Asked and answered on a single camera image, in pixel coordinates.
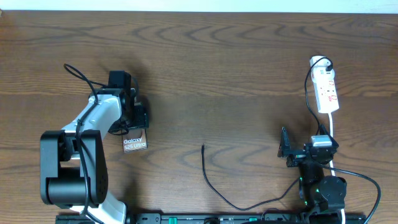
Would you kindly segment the Galaxy S25 Ultra smartphone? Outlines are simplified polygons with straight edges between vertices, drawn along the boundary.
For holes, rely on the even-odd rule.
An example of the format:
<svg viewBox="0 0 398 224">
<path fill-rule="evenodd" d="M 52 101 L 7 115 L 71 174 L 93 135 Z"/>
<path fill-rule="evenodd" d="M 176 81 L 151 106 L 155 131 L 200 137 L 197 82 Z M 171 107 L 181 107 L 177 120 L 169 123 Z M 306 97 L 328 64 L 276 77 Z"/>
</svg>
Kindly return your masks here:
<svg viewBox="0 0 398 224">
<path fill-rule="evenodd" d="M 148 148 L 146 129 L 133 129 L 122 136 L 123 152 L 140 151 Z"/>
</svg>

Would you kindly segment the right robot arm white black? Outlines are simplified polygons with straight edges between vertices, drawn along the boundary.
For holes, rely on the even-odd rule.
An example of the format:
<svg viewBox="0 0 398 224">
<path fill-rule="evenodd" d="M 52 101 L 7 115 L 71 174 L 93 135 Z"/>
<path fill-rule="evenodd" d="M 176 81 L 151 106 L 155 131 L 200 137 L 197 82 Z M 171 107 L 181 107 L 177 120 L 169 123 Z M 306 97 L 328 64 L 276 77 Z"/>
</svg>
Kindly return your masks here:
<svg viewBox="0 0 398 224">
<path fill-rule="evenodd" d="M 320 134 L 311 137 L 302 149 L 294 149 L 285 127 L 280 134 L 278 157 L 287 159 L 287 167 L 297 167 L 300 172 L 300 198 L 306 204 L 301 214 L 305 223 L 325 220 L 329 223 L 346 223 L 344 178 L 325 175 L 323 166 L 329 164 L 339 147 L 324 126 Z"/>
</svg>

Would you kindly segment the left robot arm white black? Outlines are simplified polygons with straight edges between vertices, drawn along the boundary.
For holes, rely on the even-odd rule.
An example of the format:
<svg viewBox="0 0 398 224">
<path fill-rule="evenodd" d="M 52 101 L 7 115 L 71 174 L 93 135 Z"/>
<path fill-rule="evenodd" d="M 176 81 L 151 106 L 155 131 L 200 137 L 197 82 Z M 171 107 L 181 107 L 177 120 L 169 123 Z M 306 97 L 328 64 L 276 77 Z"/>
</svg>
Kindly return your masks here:
<svg viewBox="0 0 398 224">
<path fill-rule="evenodd" d="M 103 139 L 121 123 L 134 124 L 133 88 L 96 90 L 70 124 L 40 137 L 40 196 L 94 223 L 135 223 L 127 205 L 108 191 Z"/>
</svg>

